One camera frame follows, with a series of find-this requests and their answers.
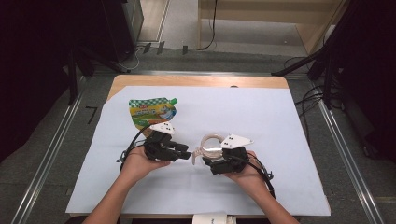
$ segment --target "white paper sheet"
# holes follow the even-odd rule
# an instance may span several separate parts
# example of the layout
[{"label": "white paper sheet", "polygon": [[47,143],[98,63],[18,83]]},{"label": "white paper sheet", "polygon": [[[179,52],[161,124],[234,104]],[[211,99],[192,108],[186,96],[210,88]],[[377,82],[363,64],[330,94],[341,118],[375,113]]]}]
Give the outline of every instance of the white paper sheet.
[{"label": "white paper sheet", "polygon": [[[289,90],[146,86],[126,87],[105,104],[66,213],[90,213],[117,177],[116,159],[137,134],[129,100],[157,97],[178,100],[174,141],[194,151],[208,133],[250,138],[247,149],[273,172],[276,199],[292,215],[330,215]],[[262,215],[234,182],[197,163],[178,160],[151,172],[131,189],[122,213]]]}]

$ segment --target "table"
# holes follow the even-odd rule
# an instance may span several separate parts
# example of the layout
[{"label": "table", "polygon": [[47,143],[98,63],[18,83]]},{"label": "table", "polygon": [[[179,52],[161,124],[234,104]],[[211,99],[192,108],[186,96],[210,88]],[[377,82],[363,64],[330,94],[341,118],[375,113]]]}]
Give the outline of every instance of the table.
[{"label": "table", "polygon": [[[330,215],[286,79],[122,75],[114,79],[91,148],[78,175],[66,209],[66,213],[71,216],[89,214],[99,203],[118,175],[120,165],[115,160],[129,146],[131,136],[137,133],[129,116],[125,95],[146,99],[160,95],[168,98],[176,96],[177,115],[172,123],[177,132],[173,140],[190,146],[189,150],[197,147],[201,137],[208,132],[222,135],[226,132],[240,133],[253,139],[255,143],[249,149],[256,152],[269,171],[274,171],[272,183],[276,197],[292,215]],[[254,100],[253,103],[258,103],[254,105],[256,109],[249,107],[252,102],[245,96]],[[220,102],[224,97],[229,99]],[[194,113],[197,108],[203,108],[203,104],[211,109],[219,105],[225,106],[226,113],[219,116],[218,112],[201,109],[198,113],[201,117],[196,119]],[[242,106],[228,110],[227,105],[232,105],[233,108],[236,105]],[[271,109],[262,111],[263,105],[270,105]],[[247,113],[254,119],[226,119]],[[257,118],[255,113],[262,114],[262,117]],[[253,132],[263,120],[266,128]],[[288,138],[276,141],[275,136],[280,136],[281,133]],[[294,179],[297,176],[296,170],[304,175]],[[264,217],[260,208],[231,180],[222,175],[210,174],[202,164],[192,166],[190,161],[179,160],[166,169],[153,171],[134,186],[125,201],[121,216],[191,218],[196,213],[221,211],[239,218]]]},{"label": "table", "polygon": [[[308,54],[345,10],[346,0],[219,0],[217,20],[297,23],[296,28]],[[201,19],[213,19],[215,0],[199,0],[198,48]]]}]

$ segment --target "human hand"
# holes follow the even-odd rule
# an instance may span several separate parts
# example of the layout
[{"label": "human hand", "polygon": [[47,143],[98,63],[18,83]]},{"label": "human hand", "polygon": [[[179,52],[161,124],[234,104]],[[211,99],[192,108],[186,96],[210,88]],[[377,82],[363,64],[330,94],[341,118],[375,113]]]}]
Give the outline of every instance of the human hand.
[{"label": "human hand", "polygon": [[[256,157],[254,151],[247,150],[247,153],[250,154],[248,155],[250,158],[249,161],[259,169],[262,168],[261,165],[254,158]],[[269,192],[262,177],[253,167],[248,164],[240,173],[228,173],[223,175],[233,180],[249,195],[251,195],[252,192],[257,191],[258,189],[265,189],[265,191]]]},{"label": "human hand", "polygon": [[167,166],[170,161],[151,161],[147,158],[143,146],[134,148],[127,157],[120,172],[120,178],[127,180],[131,186],[148,175],[151,171]]}]

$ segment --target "colorful packaging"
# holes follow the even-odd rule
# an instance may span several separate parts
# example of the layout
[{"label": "colorful packaging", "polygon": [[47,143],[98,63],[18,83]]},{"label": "colorful packaging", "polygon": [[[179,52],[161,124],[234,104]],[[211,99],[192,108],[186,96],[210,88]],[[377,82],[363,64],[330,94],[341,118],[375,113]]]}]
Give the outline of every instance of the colorful packaging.
[{"label": "colorful packaging", "polygon": [[177,99],[155,98],[148,100],[130,100],[129,112],[131,113],[134,126],[141,130],[151,125],[171,120],[176,114],[174,105]]}]

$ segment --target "gray floor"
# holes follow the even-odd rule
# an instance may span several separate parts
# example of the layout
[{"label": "gray floor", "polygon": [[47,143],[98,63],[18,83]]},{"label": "gray floor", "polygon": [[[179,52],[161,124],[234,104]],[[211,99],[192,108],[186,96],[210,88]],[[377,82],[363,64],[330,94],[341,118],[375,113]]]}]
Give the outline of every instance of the gray floor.
[{"label": "gray floor", "polygon": [[[241,53],[189,51],[182,55],[180,50],[165,50],[157,55],[156,49],[147,54],[139,52],[139,66],[132,73],[145,71],[217,71],[251,73],[267,76],[280,70],[289,57]],[[133,66],[136,59],[124,62]],[[65,223],[64,213],[70,199],[78,172],[89,149],[100,110],[106,101],[108,90],[116,74],[103,66],[87,82],[77,114],[65,136],[60,151],[50,169],[49,176],[40,191],[27,223]],[[301,100],[312,88],[304,75],[289,75],[288,83],[294,101]],[[21,197],[34,177],[35,170],[43,158],[50,140],[62,120],[68,101],[66,92],[41,121],[26,145],[5,159],[0,165],[0,223],[10,223]],[[88,124],[92,110],[86,106],[97,106],[99,111]],[[344,112],[334,110],[337,122],[346,137],[352,154],[359,165],[386,223],[396,223],[395,196],[396,164],[391,161],[374,161],[364,156],[361,143],[351,128]],[[311,133],[311,150],[318,167],[324,191],[328,197],[332,215],[325,218],[303,218],[302,223],[369,223],[361,201],[354,189],[345,165],[335,147],[332,135],[318,107],[307,114]]]}]

